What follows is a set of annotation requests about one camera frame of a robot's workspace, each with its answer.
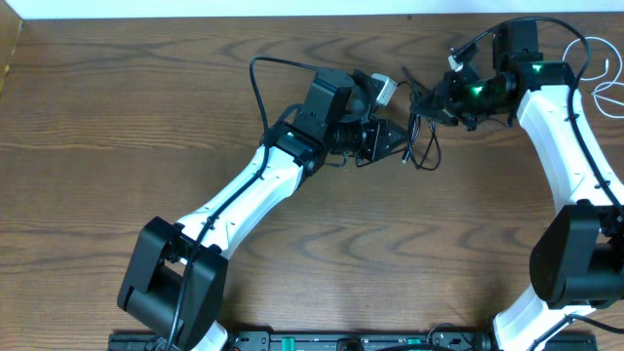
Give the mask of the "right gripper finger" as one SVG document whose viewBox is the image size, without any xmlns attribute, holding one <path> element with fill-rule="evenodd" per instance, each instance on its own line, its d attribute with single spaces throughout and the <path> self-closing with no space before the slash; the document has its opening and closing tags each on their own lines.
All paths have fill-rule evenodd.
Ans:
<svg viewBox="0 0 624 351">
<path fill-rule="evenodd" d="M 456 125 L 456 117 L 445 109 L 425 108 L 423 106 L 413 105 L 410 108 L 410 112 L 415 115 L 425 117 L 433 122 L 436 122 L 437 124 L 441 124 L 444 126 Z"/>
<path fill-rule="evenodd" d="M 434 89 L 426 93 L 413 90 L 410 96 L 412 113 L 438 113 L 445 107 L 447 93 Z"/>
</svg>

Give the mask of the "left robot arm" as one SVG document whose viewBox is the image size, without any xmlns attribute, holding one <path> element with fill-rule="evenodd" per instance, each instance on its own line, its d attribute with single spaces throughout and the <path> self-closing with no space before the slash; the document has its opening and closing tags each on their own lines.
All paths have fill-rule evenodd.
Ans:
<svg viewBox="0 0 624 351">
<path fill-rule="evenodd" d="M 288 106 L 249 164 L 210 201 L 175 223 L 151 219 L 139 232 L 117 305 L 178 350 L 221 350 L 217 320 L 227 266 L 239 245 L 328 155 L 377 161 L 407 141 L 375 111 L 398 83 L 360 70 L 319 68 L 305 101 Z"/>
</svg>

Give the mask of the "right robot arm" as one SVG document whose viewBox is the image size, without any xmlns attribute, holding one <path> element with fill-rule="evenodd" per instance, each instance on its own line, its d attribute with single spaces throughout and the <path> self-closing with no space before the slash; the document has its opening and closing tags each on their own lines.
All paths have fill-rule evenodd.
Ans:
<svg viewBox="0 0 624 351">
<path fill-rule="evenodd" d="M 623 184 L 585 116 L 582 71 L 543 57 L 537 25 L 523 17 L 488 31 L 490 78 L 471 68 L 470 41 L 451 52 L 436 87 L 410 82 L 416 118 L 475 130 L 506 114 L 529 136 L 552 192 L 556 215 L 531 251 L 529 287 L 473 336 L 475 350 L 542 350 L 623 297 Z"/>
</svg>

